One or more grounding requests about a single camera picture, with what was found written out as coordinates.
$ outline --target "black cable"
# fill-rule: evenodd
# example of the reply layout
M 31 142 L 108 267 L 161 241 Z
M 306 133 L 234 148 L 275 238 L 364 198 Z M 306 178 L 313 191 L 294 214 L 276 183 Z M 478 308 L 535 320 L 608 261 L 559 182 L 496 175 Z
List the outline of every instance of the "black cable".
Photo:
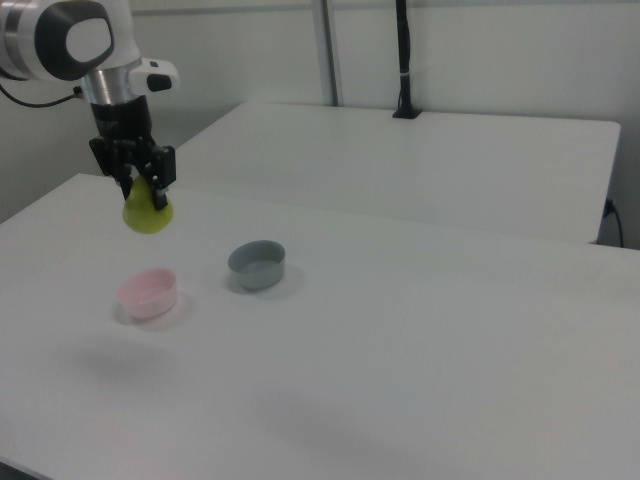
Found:
M 611 213 L 616 216 L 616 221 L 618 222 L 618 233 L 620 234 L 620 248 L 624 248 L 624 236 L 622 235 L 622 220 L 620 220 L 620 214 L 618 213 L 618 209 L 615 205 L 611 205 Z
M 22 100 L 17 99 L 13 95 L 11 95 L 9 92 L 7 92 L 4 89 L 4 87 L 1 84 L 0 84 L 0 92 L 2 92 L 4 94 L 4 96 L 7 97 L 12 102 L 17 103 L 18 105 L 21 105 L 21 106 L 27 107 L 27 108 L 49 108 L 49 107 L 55 107 L 56 105 L 60 105 L 61 103 L 68 102 L 69 100 L 73 100 L 74 98 L 80 98 L 80 96 L 82 95 L 82 90 L 80 89 L 80 87 L 75 87 L 73 89 L 73 95 L 69 95 L 68 97 L 61 98 L 61 99 L 56 100 L 54 102 L 27 103 L 27 102 L 23 102 Z

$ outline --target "black mount bracket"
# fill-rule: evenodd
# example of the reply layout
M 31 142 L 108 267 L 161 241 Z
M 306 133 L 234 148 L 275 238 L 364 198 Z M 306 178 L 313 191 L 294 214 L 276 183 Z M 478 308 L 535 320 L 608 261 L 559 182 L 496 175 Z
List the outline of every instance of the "black mount bracket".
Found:
M 398 21 L 398 51 L 400 57 L 400 103 L 398 110 L 393 114 L 393 118 L 413 120 L 420 115 L 421 110 L 413 108 L 411 104 L 411 75 L 409 71 L 411 37 L 409 35 L 406 0 L 396 0 L 396 19 Z

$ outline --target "table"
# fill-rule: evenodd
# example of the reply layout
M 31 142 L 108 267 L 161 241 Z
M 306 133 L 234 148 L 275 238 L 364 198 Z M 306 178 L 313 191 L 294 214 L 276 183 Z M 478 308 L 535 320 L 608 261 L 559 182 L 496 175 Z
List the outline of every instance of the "table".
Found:
M 635 479 L 640 256 L 77 176 L 0 226 L 0 456 L 54 480 Z M 274 288 L 238 245 L 287 248 Z M 128 275 L 181 297 L 134 323 Z
M 178 150 L 178 185 L 589 243 L 620 126 L 548 118 L 244 104 Z

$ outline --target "pink bowl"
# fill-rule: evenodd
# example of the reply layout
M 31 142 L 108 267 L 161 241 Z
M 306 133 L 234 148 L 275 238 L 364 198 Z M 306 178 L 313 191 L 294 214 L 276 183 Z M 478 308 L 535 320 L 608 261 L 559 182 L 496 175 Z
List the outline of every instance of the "pink bowl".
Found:
M 178 301 L 176 275 L 166 268 L 154 268 L 126 279 L 118 289 L 118 300 L 135 318 L 152 318 L 170 310 Z

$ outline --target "gray bowl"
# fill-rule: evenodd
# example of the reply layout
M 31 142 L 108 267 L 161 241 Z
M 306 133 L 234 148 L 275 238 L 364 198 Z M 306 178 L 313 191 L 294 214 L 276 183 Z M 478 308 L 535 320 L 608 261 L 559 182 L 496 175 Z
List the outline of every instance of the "gray bowl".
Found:
M 284 276 L 285 250 L 269 240 L 247 243 L 229 257 L 229 269 L 236 283 L 247 290 L 262 290 Z

